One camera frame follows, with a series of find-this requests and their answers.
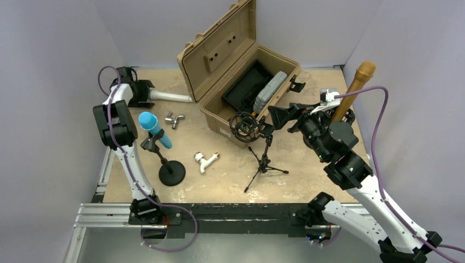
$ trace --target plywood surface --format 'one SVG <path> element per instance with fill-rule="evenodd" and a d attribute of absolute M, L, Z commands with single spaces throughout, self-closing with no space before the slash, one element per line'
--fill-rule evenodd
<path fill-rule="evenodd" d="M 156 89 L 162 92 L 187 95 L 187 87 L 179 70 L 138 70 L 139 79 L 150 79 Z M 277 106 L 287 107 L 289 102 L 314 104 L 319 101 L 321 88 L 336 87 L 345 93 L 347 86 L 341 70 L 303 70 L 299 82 L 306 82 L 301 93 L 289 92 L 280 99 Z M 131 109 L 135 121 L 144 110 Z M 180 121 L 178 129 L 173 130 L 169 124 L 161 123 L 166 134 L 173 142 L 171 149 L 162 147 L 162 154 L 170 160 L 178 160 L 186 167 L 186 178 L 174 187 L 160 183 L 158 170 L 160 159 L 154 153 L 138 148 L 145 173 L 153 184 L 160 200 L 165 203 L 306 203 L 318 193 L 324 191 L 340 202 L 355 202 L 347 193 L 334 185 L 327 178 L 323 167 L 315 153 L 307 148 L 299 133 L 286 131 L 292 123 L 282 130 L 273 133 L 273 144 L 268 156 L 270 165 L 289 170 L 289 174 L 270 171 L 258 175 L 247 193 L 244 188 L 257 171 L 258 163 L 248 149 L 241 149 L 223 136 L 211 131 L 197 104 L 186 104 L 172 101 L 156 101 L 149 110 L 163 120 L 168 112 L 175 116 L 182 113 L 186 119 Z M 357 123 L 353 125 L 355 135 L 361 138 Z M 138 127 L 139 145 L 146 132 Z M 265 141 L 258 140 L 251 144 L 255 152 L 261 156 Z M 362 142 L 354 150 L 366 160 L 366 152 Z M 206 158 L 220 153 L 207 172 L 200 174 L 199 164 L 194 161 L 194 153 L 201 151 Z M 104 202 L 131 202 L 131 190 L 117 158 L 113 162 Z"/>

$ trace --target black tray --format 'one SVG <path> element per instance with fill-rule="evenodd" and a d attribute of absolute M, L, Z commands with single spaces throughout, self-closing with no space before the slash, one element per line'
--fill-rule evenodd
<path fill-rule="evenodd" d="M 223 94 L 223 99 L 236 111 L 253 112 L 258 93 L 273 78 L 260 61 L 256 60 L 244 74 Z"/>

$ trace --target pvc tee fitting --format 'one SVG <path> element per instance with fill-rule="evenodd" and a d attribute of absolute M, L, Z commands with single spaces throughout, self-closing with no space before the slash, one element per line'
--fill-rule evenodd
<path fill-rule="evenodd" d="M 218 160 L 218 157 L 219 157 L 219 153 L 215 153 L 214 155 L 212 155 L 212 157 L 210 157 L 210 159 L 206 160 L 204 157 L 203 157 L 203 154 L 201 152 L 198 152 L 194 155 L 194 159 L 196 162 L 200 163 L 200 174 L 204 174 L 205 173 L 205 169 L 207 169 L 207 167 L 212 164 L 214 161 Z"/>

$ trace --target cable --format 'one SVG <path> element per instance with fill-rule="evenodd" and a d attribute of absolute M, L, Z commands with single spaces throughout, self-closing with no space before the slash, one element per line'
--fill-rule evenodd
<path fill-rule="evenodd" d="M 334 234 L 334 237 L 331 237 L 331 239 L 328 242 L 322 244 L 323 247 L 333 243 L 336 240 L 336 238 L 339 236 L 339 234 L 341 233 L 341 230 L 342 230 L 342 227 L 339 227 L 337 232 Z"/>
<path fill-rule="evenodd" d="M 134 72 L 134 75 L 135 75 L 135 81 L 139 81 L 139 77 L 137 76 L 137 72 L 135 71 L 135 69 L 133 69 L 132 67 L 129 68 L 129 70 L 131 70 L 132 72 Z"/>
<path fill-rule="evenodd" d="M 99 88 L 100 88 L 100 90 L 103 92 L 103 94 L 109 96 L 109 94 L 106 93 L 105 90 L 102 88 L 101 83 L 100 83 L 100 75 L 101 75 L 101 73 L 103 72 L 103 70 L 106 69 L 106 68 L 113 68 L 114 70 L 116 70 L 116 68 L 114 68 L 114 67 L 112 67 L 112 66 L 105 66 L 105 67 L 102 67 L 102 68 L 100 69 L 100 71 L 99 71 L 99 75 L 97 76 L 97 82 L 99 83 Z M 118 75 L 118 86 L 117 86 L 116 89 L 118 89 L 118 88 L 120 87 L 120 83 L 121 83 L 121 76 L 120 76 L 120 74 L 118 73 L 117 70 L 116 70 L 116 74 Z"/>
<path fill-rule="evenodd" d="M 111 123 L 111 103 L 113 102 L 113 96 L 115 94 L 115 92 L 118 91 L 118 89 L 120 88 L 120 85 L 121 85 L 121 76 L 120 74 L 118 73 L 118 71 L 116 70 L 115 67 L 112 67 L 112 66 L 105 66 L 103 67 L 100 72 L 99 72 L 99 87 L 100 89 L 102 90 L 103 93 L 105 93 L 100 85 L 100 74 L 102 73 L 102 71 L 106 68 L 111 68 L 113 69 L 116 74 L 118 75 L 118 84 L 116 86 L 116 88 L 111 92 L 110 96 L 109 96 L 109 101 L 108 101 L 108 105 L 107 105 L 107 117 L 108 117 L 108 121 L 109 123 Z M 145 193 L 145 191 L 142 189 L 142 187 L 139 185 L 139 182 L 136 181 L 133 173 L 132 173 L 132 170 L 131 170 L 131 166 L 129 165 L 129 160 L 128 160 L 128 156 L 127 156 L 127 152 L 123 149 L 123 147 L 121 145 L 119 145 L 119 143 L 116 141 L 116 138 L 115 138 L 115 132 L 113 131 L 113 125 L 109 125 L 109 128 L 110 128 L 110 135 L 111 135 L 111 140 L 113 141 L 113 143 L 116 145 L 116 147 L 118 147 L 118 149 L 120 149 L 121 152 L 123 152 L 123 158 L 124 158 L 124 162 L 126 164 L 126 167 L 128 168 L 128 172 L 129 172 L 129 176 L 131 177 L 131 180 L 133 181 L 133 184 L 135 184 L 135 186 L 137 187 L 137 189 L 144 195 L 145 198 L 147 198 L 147 200 L 149 200 L 152 204 L 154 205 L 157 205 L 159 207 L 171 207 L 171 208 L 176 208 L 176 209 L 181 209 L 183 211 L 185 211 L 186 213 L 188 213 L 193 221 L 194 221 L 194 226 L 195 226 L 195 230 L 194 230 L 194 236 L 192 237 L 192 239 L 184 246 L 182 247 L 179 247 L 179 248 L 175 248 L 175 249 L 166 249 L 166 248 L 158 248 L 158 247 L 154 247 L 152 245 L 149 245 L 145 242 L 144 240 L 144 236 L 142 235 L 142 232 L 141 232 L 141 235 L 140 235 L 140 238 L 142 239 L 142 244 L 141 245 L 145 245 L 146 247 L 148 248 L 151 248 L 151 249 L 154 249 L 154 250 L 158 250 L 158 251 L 163 251 L 163 252 L 177 252 L 177 251 L 181 251 L 185 248 L 187 248 L 188 246 L 190 246 L 194 240 L 197 238 L 197 230 L 199 229 L 199 226 L 197 224 L 197 220 L 195 219 L 194 215 L 192 214 L 191 211 L 185 209 L 184 207 L 180 207 L 180 206 L 177 206 L 177 205 L 172 205 L 172 204 L 161 204 L 161 203 L 157 203 L 155 200 L 153 200 L 149 195 L 147 195 Z"/>
<path fill-rule="evenodd" d="M 438 247 L 440 248 L 449 248 L 449 249 L 453 249 L 453 250 L 456 250 L 456 251 L 460 251 L 462 253 L 465 253 L 465 249 L 463 248 L 458 248 L 458 247 L 454 247 L 452 245 L 443 245 L 443 244 L 440 244 Z"/>
<path fill-rule="evenodd" d="M 375 124 L 375 129 L 373 130 L 373 135 L 371 137 L 371 155 L 373 156 L 373 164 L 375 165 L 375 171 L 376 171 L 376 175 L 378 177 L 378 188 L 379 188 L 379 194 L 381 195 L 381 197 L 383 198 L 384 200 L 384 203 L 386 204 L 386 206 L 389 208 L 389 210 L 395 215 L 395 217 L 397 219 L 399 219 L 399 221 L 402 222 L 402 224 L 407 228 L 409 229 L 410 232 L 412 232 L 413 235 L 415 235 L 423 244 L 425 244 L 428 248 L 430 248 L 432 251 L 436 252 L 437 254 L 439 254 L 440 256 L 442 256 L 443 258 L 447 259 L 448 261 L 451 261 L 451 262 L 454 262 L 454 263 L 460 263 L 458 260 L 455 260 L 449 256 L 447 256 L 446 254 L 444 254 L 443 252 L 441 252 L 439 249 L 435 248 L 434 246 L 432 246 L 430 243 L 428 243 L 426 240 L 424 240 L 421 236 L 418 235 L 417 231 L 415 231 L 415 229 L 413 229 L 413 227 L 407 222 L 405 221 L 404 218 L 402 218 L 402 216 L 394 209 L 394 207 L 389 203 L 389 201 L 386 199 L 386 195 L 384 193 L 384 187 L 383 187 L 383 183 L 382 183 L 382 180 L 381 180 L 381 174 L 379 172 L 379 169 L 378 169 L 378 161 L 376 159 L 376 153 L 375 153 L 375 139 L 376 139 L 376 134 L 378 132 L 378 128 L 379 128 L 379 123 L 381 122 L 381 118 L 383 117 L 383 114 L 384 114 L 384 110 L 386 109 L 386 105 L 388 103 L 388 99 L 389 99 L 389 92 L 388 92 L 388 89 L 386 87 L 383 87 L 383 86 L 373 86 L 373 87 L 368 87 L 368 88 L 365 88 L 365 89 L 360 89 L 360 90 L 357 90 L 355 92 L 350 92 L 350 93 L 346 93 L 346 94 L 342 94 L 342 95 L 337 95 L 337 96 L 334 96 L 335 99 L 340 99 L 340 98 L 343 98 L 343 97 L 347 97 L 347 96 L 352 96 L 352 95 L 356 95 L 356 94 L 359 94 L 359 93 L 363 93 L 363 92 L 369 92 L 370 90 L 375 90 L 375 89 L 380 89 L 380 90 L 383 90 L 384 91 L 384 102 L 383 102 L 383 106 L 381 107 L 381 110 L 379 112 L 379 116 L 378 116 L 378 120 L 376 121 L 376 124 Z M 461 248 L 456 248 L 454 247 L 453 249 L 456 249 L 458 251 L 462 251 L 463 252 L 463 249 Z"/>

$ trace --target gray device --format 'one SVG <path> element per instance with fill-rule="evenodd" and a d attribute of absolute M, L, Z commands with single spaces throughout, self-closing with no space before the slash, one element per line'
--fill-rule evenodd
<path fill-rule="evenodd" d="M 267 102 L 273 97 L 273 94 L 277 91 L 277 89 L 281 86 L 281 84 L 286 80 L 287 74 L 280 71 L 278 72 L 268 84 L 263 88 L 260 93 L 258 93 L 257 98 L 255 99 L 255 103 L 253 104 L 253 111 L 257 114 L 263 110 L 263 107 L 267 104 Z"/>

